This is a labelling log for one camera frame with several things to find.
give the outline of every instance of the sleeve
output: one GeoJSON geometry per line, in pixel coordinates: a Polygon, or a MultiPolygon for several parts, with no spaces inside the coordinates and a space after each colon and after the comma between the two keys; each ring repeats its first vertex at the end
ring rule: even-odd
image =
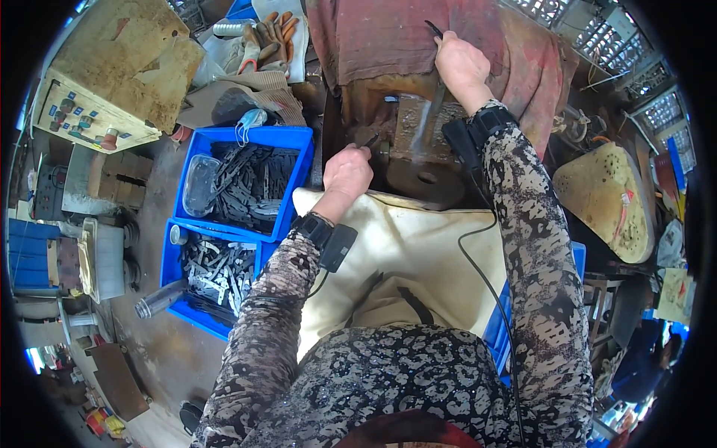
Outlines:
{"type": "Polygon", "coordinates": [[[214,391],[191,446],[237,446],[260,413],[289,389],[297,361],[301,308],[319,271],[319,251],[291,231],[269,258],[229,332],[214,391]]]}
{"type": "MultiPolygon", "coordinates": [[[[503,106],[491,100],[486,107],[503,106]]],[[[582,282],[548,174],[515,125],[489,137],[484,176],[503,237],[521,406],[553,442],[584,447],[592,372],[582,282]]]]}

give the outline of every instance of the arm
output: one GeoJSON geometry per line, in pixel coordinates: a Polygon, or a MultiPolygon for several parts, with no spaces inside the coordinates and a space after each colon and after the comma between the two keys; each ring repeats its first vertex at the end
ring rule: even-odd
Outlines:
{"type": "MultiPolygon", "coordinates": [[[[436,67],[468,115],[500,103],[485,85],[483,53],[445,32],[436,67]]],[[[514,125],[491,136],[483,169],[503,237],[511,289],[521,406],[554,444],[584,447],[592,427],[592,374],[582,283],[567,222],[550,178],[514,125]]]]}
{"type": "MultiPolygon", "coordinates": [[[[312,212],[331,226],[361,194],[373,173],[368,148],[347,146],[326,163],[326,192],[312,212]]],[[[238,445],[259,415],[294,381],[301,308],[318,274],[319,251],[295,230],[281,242],[242,303],[229,332],[214,392],[192,447],[238,445]]]]}

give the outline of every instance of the blue plastic crate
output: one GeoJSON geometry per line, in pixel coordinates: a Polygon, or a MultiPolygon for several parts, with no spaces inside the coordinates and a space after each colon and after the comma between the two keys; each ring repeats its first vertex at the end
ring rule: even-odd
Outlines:
{"type": "MultiPolygon", "coordinates": [[[[254,263],[254,278],[259,275],[259,271],[264,267],[264,264],[266,264],[267,260],[269,260],[269,257],[271,257],[271,254],[274,253],[274,249],[276,249],[278,245],[276,243],[256,241],[255,239],[243,237],[240,235],[221,234],[219,232],[214,232],[208,229],[187,226],[182,223],[176,222],[172,218],[167,219],[167,225],[164,232],[164,247],[162,249],[162,265],[159,273],[160,287],[182,278],[181,261],[179,259],[179,257],[181,256],[181,246],[172,244],[169,241],[169,230],[174,224],[177,224],[178,226],[184,227],[185,229],[191,230],[193,232],[198,232],[200,234],[209,235],[211,237],[224,239],[226,241],[255,243],[257,245],[257,251],[254,263]]],[[[174,314],[176,317],[185,320],[186,322],[189,322],[196,327],[201,328],[202,330],[218,337],[219,339],[226,341],[229,337],[229,331],[231,330],[231,328],[228,328],[227,326],[218,323],[217,321],[212,319],[210,315],[202,311],[192,310],[189,307],[189,304],[187,304],[186,302],[186,297],[177,300],[174,305],[168,308],[168,311],[171,314],[174,314]]]]}
{"type": "MultiPolygon", "coordinates": [[[[585,279],[585,258],[587,250],[585,244],[572,242],[573,244],[573,255],[575,256],[575,265],[578,269],[578,275],[580,280],[585,279]]],[[[500,291],[498,296],[500,304],[505,310],[505,315],[508,316],[508,323],[512,325],[513,319],[511,317],[511,292],[508,289],[508,282],[506,281],[503,285],[503,290],[500,291]]],[[[508,342],[508,330],[505,328],[503,323],[503,316],[500,315],[500,309],[496,305],[493,309],[493,314],[490,315],[488,324],[485,326],[485,332],[483,333],[483,342],[488,346],[490,354],[493,355],[495,361],[495,367],[498,369],[498,375],[503,372],[505,363],[508,362],[508,357],[511,354],[511,346],[508,342]]],[[[510,383],[510,376],[504,376],[500,378],[503,383],[510,383]]]]}
{"type": "Polygon", "coordinates": [[[277,215],[271,235],[245,229],[239,225],[221,224],[205,218],[194,218],[184,210],[184,206],[182,205],[186,173],[189,170],[189,161],[191,158],[196,154],[211,155],[213,142],[236,142],[237,137],[234,133],[234,128],[200,128],[194,131],[191,142],[189,143],[189,149],[186,153],[181,178],[179,179],[179,187],[174,202],[174,214],[172,218],[182,224],[204,227],[205,229],[214,230],[223,234],[244,235],[265,242],[274,242],[284,239],[289,233],[291,221],[295,216],[294,202],[291,199],[291,195],[296,187],[304,184],[309,169],[311,168],[311,162],[313,160],[312,136],[313,131],[311,128],[295,126],[260,126],[258,128],[249,129],[249,142],[251,143],[299,151],[296,164],[294,165],[289,183],[286,187],[286,193],[284,193],[284,197],[281,200],[281,207],[279,208],[279,214],[277,215]]]}
{"type": "Polygon", "coordinates": [[[257,13],[252,7],[252,0],[234,0],[227,12],[228,19],[256,19],[257,13]]]}

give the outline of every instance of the black wristband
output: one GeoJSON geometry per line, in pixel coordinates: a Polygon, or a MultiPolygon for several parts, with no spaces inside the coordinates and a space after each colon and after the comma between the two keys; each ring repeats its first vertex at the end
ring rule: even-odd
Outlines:
{"type": "Polygon", "coordinates": [[[475,147],[482,151],[491,135],[497,135],[502,130],[508,129],[511,124],[518,126],[518,121],[508,109],[498,105],[477,111],[474,116],[466,120],[465,124],[475,147]]]}

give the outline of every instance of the red cloth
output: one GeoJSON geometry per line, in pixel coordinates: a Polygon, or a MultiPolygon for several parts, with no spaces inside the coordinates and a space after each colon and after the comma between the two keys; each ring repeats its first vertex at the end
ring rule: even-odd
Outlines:
{"type": "Polygon", "coordinates": [[[311,38],[329,88],[379,75],[428,73],[439,29],[480,48],[491,63],[488,86],[521,122],[543,157],[553,116],[564,107],[578,59],[569,45],[494,0],[306,4],[311,38]]]}

